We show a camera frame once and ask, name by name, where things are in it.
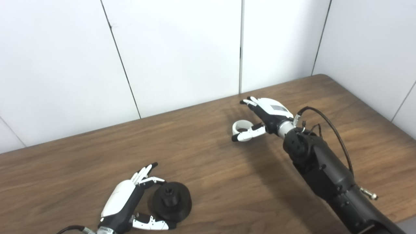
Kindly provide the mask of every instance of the white ring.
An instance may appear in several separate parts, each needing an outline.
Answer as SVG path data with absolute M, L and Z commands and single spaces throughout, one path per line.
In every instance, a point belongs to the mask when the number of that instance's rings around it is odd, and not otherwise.
M 233 135 L 240 133 L 239 129 L 249 129 L 253 126 L 250 121 L 248 120 L 238 120 L 233 124 Z

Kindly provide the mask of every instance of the wooden table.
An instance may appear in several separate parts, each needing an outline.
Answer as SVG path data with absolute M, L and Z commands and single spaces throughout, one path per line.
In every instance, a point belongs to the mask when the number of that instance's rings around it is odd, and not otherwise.
M 269 97 L 296 113 L 323 111 L 343 137 L 359 185 L 395 222 L 416 214 L 416 142 L 332 79 L 316 75 L 0 155 L 0 230 L 55 234 L 70 224 L 95 230 L 115 186 L 143 166 L 188 186 L 190 216 L 166 233 L 347 233 L 291 165 L 282 140 L 231 142 L 231 125 L 260 120 L 239 101 Z M 324 123 L 305 112 L 308 126 Z M 343 161 L 328 126 L 324 139 Z M 149 189 L 138 210 L 156 187 Z M 130 233 L 156 233 L 133 230 Z

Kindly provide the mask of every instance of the black cable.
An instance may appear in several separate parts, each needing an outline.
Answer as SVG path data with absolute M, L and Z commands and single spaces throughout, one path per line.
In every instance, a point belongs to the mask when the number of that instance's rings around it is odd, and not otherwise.
M 349 158 L 349 154 L 347 152 L 347 148 L 344 145 L 344 142 L 341 139 L 341 136 L 339 135 L 337 129 L 335 128 L 335 126 L 331 123 L 331 121 L 328 119 L 328 117 L 326 117 L 324 115 L 324 113 L 322 113 L 320 110 L 313 108 L 313 107 L 304 107 L 302 109 L 300 109 L 300 111 L 298 111 L 297 115 L 301 116 L 303 114 L 303 112 L 305 112 L 305 110 L 313 110 L 316 113 L 318 113 L 322 118 L 324 118 L 324 120 L 328 123 L 328 125 L 332 128 L 332 130 L 334 131 L 335 135 L 338 138 L 339 143 L 341 144 L 342 150 L 344 151 L 345 157 L 347 158 L 347 163 L 348 163 L 348 167 L 349 167 L 349 171 L 351 172 L 352 176 L 354 177 L 354 171 L 352 169 L 352 163 L 351 163 L 351 159 Z
M 312 128 L 311 128 L 311 130 L 310 130 L 309 135 L 311 135 L 311 133 L 313 133 L 313 129 L 314 129 L 316 126 L 318 126 L 318 129 L 319 129 L 319 137 L 320 137 L 320 138 L 322 138 L 322 128 L 321 128 L 321 124 L 315 124 L 315 125 L 313 125 L 313 127 L 312 127 Z
M 67 226 L 66 228 L 62 229 L 61 231 L 57 232 L 56 234 L 62 234 L 66 231 L 69 230 L 79 230 L 80 232 L 82 232 L 84 230 L 84 226 L 81 225 L 71 225 L 71 226 Z

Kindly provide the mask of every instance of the white robotic hand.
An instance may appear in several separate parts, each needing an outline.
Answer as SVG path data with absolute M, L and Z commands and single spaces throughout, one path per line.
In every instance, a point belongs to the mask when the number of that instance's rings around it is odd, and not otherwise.
M 108 199 L 98 225 L 97 234 L 123 234 L 132 227 L 145 230 L 168 230 L 176 228 L 176 223 L 154 219 L 153 216 L 138 213 L 133 215 L 144 190 L 154 184 L 164 184 L 166 181 L 157 177 L 149 177 L 157 162 L 143 167 L 131 179 L 120 182 Z
M 233 135 L 231 140 L 234 142 L 247 141 L 266 132 L 269 134 L 274 133 L 284 139 L 285 134 L 295 128 L 293 125 L 293 114 L 276 100 L 247 97 L 247 99 L 241 100 L 240 104 L 247 105 L 263 121 L 264 126 L 257 124 L 246 132 Z

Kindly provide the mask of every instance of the black round object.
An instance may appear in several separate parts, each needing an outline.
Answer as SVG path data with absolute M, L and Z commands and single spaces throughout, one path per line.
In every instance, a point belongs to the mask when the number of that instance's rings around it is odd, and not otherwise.
M 191 194 L 184 184 L 169 182 L 156 190 L 153 195 L 152 206 L 161 218 L 180 222 L 191 212 Z

